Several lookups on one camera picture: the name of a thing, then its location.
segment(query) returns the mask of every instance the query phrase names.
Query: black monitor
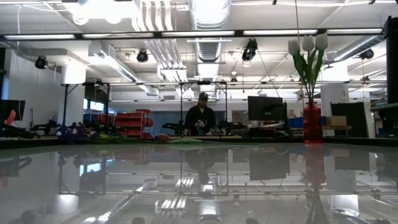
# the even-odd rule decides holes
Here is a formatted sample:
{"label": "black monitor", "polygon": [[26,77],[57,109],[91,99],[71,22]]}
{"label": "black monitor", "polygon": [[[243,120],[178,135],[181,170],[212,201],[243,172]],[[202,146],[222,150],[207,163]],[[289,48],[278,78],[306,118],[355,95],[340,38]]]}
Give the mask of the black monitor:
{"label": "black monitor", "polygon": [[25,101],[24,100],[0,100],[0,122],[4,122],[11,113],[16,112],[15,121],[24,119]]}
{"label": "black monitor", "polygon": [[248,96],[250,121],[284,121],[283,99],[278,97]]}

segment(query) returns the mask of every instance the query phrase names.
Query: flower vase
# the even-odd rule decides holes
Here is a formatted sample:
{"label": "flower vase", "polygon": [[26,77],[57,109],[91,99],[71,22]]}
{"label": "flower vase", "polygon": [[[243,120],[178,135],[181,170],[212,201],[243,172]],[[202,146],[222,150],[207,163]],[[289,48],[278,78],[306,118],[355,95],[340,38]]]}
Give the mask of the flower vase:
{"label": "flower vase", "polygon": [[317,102],[308,102],[304,108],[304,140],[305,143],[322,143],[321,109]]}

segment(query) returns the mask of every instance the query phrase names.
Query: cap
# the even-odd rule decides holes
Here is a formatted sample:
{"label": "cap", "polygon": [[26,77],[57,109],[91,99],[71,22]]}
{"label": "cap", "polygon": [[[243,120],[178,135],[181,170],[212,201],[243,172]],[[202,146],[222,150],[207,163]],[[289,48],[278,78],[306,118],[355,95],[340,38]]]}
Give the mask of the cap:
{"label": "cap", "polygon": [[205,92],[201,92],[199,94],[199,99],[208,99],[208,98],[209,98],[209,95]]}

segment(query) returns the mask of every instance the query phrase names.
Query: white tulip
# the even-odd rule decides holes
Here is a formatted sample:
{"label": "white tulip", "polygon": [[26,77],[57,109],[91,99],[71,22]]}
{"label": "white tulip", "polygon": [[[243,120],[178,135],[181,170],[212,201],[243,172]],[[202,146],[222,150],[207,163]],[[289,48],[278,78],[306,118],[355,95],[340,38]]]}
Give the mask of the white tulip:
{"label": "white tulip", "polygon": [[297,40],[290,40],[288,43],[289,54],[297,55],[300,52],[300,45]]}
{"label": "white tulip", "polygon": [[312,36],[305,36],[303,40],[303,50],[304,51],[311,51],[313,50],[315,44],[313,43]]}
{"label": "white tulip", "polygon": [[326,34],[317,35],[317,39],[315,41],[315,47],[318,50],[325,50],[328,47],[328,36]]}

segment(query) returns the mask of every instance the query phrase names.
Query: man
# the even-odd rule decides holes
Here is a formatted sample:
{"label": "man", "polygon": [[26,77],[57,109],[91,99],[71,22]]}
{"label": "man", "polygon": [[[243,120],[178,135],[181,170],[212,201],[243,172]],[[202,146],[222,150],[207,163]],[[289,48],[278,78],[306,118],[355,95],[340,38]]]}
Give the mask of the man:
{"label": "man", "polygon": [[189,109],[187,113],[185,125],[191,132],[191,135],[198,135],[199,130],[203,131],[201,134],[208,133],[216,124],[214,111],[207,107],[208,99],[209,96],[207,93],[200,93],[198,104]]}

